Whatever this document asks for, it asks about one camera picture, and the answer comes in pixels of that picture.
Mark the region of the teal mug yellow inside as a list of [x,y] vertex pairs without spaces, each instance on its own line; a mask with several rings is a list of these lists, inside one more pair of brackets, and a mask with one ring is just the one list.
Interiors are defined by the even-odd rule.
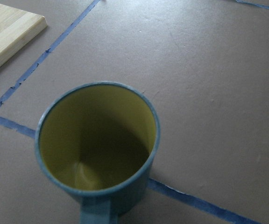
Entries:
[[80,203],[80,223],[116,224],[142,199],[159,141],[151,102],[130,86],[103,81],[48,107],[35,154],[46,177]]

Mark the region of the blue tape strip crosswise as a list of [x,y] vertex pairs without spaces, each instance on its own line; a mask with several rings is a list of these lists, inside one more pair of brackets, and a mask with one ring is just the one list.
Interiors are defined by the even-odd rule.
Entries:
[[[28,128],[26,126],[20,125],[14,121],[3,118],[1,116],[0,116],[0,125],[9,129],[13,129],[30,138],[35,137],[35,130]],[[176,190],[152,178],[150,178],[148,181],[148,188],[160,194],[163,194],[169,198],[175,199],[186,205],[194,207],[198,210],[211,214],[219,219],[225,220],[231,224],[256,224],[257,223],[255,220],[252,220],[247,217],[243,217],[239,214],[236,214],[232,211],[221,208],[217,205],[214,205],[210,202],[207,202],[195,196],[188,195],[184,192]]]

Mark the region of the blue tape strip lengthwise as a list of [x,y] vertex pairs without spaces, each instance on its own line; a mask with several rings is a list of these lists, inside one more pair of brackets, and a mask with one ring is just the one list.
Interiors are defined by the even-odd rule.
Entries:
[[49,48],[37,58],[37,60],[20,76],[15,84],[9,87],[9,89],[0,97],[0,108],[99,2],[99,0],[90,2],[89,6],[71,23],[70,26],[67,27]]

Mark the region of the bamboo cutting board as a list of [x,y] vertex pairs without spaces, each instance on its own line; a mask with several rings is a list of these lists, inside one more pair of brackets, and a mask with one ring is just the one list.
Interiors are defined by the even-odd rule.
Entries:
[[0,66],[46,27],[44,16],[0,4]]

